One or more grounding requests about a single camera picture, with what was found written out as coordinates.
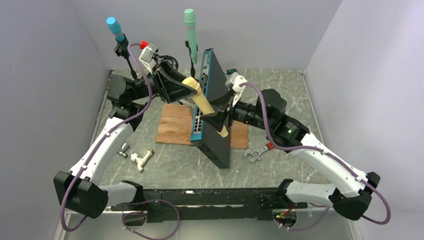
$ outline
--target wooden board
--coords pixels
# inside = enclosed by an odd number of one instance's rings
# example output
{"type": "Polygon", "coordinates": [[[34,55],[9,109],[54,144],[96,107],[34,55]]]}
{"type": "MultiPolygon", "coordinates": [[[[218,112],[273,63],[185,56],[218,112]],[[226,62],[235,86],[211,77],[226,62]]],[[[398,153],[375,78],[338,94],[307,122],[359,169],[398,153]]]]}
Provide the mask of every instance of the wooden board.
{"type": "MultiPolygon", "coordinates": [[[[193,118],[190,114],[189,106],[176,104],[163,105],[156,142],[190,145],[192,124],[193,118]]],[[[248,146],[248,126],[234,121],[231,127],[231,147],[247,149],[248,146]]]]}

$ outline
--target white pipe fitting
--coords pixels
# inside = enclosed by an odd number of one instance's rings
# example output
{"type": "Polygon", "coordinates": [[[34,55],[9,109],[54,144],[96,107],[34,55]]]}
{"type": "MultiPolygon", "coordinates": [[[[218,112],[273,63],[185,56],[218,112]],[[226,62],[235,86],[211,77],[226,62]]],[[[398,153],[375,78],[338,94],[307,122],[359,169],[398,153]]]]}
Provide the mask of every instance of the white pipe fitting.
{"type": "Polygon", "coordinates": [[[147,162],[147,160],[154,154],[155,152],[153,151],[153,149],[150,149],[147,151],[146,155],[144,155],[143,158],[139,157],[139,155],[137,153],[133,153],[130,156],[130,160],[133,161],[134,163],[137,163],[137,168],[138,170],[141,172],[143,171],[143,165],[147,162]]]}

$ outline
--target yellow microphone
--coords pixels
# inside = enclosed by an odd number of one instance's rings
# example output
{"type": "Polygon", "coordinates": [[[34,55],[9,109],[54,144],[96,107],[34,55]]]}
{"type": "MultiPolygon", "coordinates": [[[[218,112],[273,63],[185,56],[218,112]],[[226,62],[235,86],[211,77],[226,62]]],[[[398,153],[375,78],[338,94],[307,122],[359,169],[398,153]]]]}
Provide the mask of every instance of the yellow microphone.
{"type": "MultiPolygon", "coordinates": [[[[193,102],[197,105],[197,107],[204,115],[213,114],[215,112],[211,104],[206,99],[205,95],[203,95],[200,84],[194,78],[192,78],[191,76],[187,77],[186,79],[184,79],[184,81],[182,81],[182,84],[187,85],[196,90],[196,95],[193,95],[190,98],[193,100],[193,102]]],[[[228,135],[227,128],[225,126],[222,126],[222,131],[218,133],[219,135],[221,135],[221,137],[225,138],[228,135]]]]}

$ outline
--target table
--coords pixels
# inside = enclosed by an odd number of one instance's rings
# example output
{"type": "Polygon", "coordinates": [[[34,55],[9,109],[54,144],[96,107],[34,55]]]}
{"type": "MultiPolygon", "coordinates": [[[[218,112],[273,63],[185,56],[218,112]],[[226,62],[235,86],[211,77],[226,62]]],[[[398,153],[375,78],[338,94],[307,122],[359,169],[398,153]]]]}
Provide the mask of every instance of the table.
{"type": "MultiPolygon", "coordinates": [[[[180,72],[190,75],[188,69],[180,72]]],[[[239,69],[238,72],[262,89],[277,90],[287,101],[286,113],[307,126],[317,138],[321,138],[299,70],[239,69]]],[[[131,78],[128,70],[116,70],[112,74],[131,78]]],[[[252,88],[246,87],[241,100],[255,104],[257,94],[252,88]]],[[[126,141],[130,145],[128,155],[135,152],[144,156],[147,150],[154,149],[154,155],[143,167],[144,171],[139,172],[137,165],[129,157],[125,159],[117,154],[107,167],[101,185],[117,184],[122,180],[139,183],[145,189],[278,187],[283,179],[303,183],[329,183],[307,163],[277,149],[263,153],[262,161],[254,163],[249,162],[249,157],[244,158],[244,149],[232,149],[230,168],[218,169],[196,147],[156,143],[163,105],[160,98],[155,98],[137,130],[126,141]]],[[[111,102],[107,100],[97,134],[103,128],[111,107],[111,102]]],[[[257,149],[268,142],[264,130],[249,126],[248,131],[249,148],[257,149]]]]}

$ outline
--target green microphone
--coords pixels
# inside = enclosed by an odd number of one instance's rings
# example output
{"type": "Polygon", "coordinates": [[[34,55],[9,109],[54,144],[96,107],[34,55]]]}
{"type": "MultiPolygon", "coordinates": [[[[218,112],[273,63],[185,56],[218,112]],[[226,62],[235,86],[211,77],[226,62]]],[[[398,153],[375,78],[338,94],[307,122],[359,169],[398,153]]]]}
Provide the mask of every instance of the green microphone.
{"type": "Polygon", "coordinates": [[[198,61],[198,41],[196,39],[196,17],[191,8],[184,11],[184,22],[188,30],[188,46],[190,47],[190,58],[193,64],[198,61]]]}

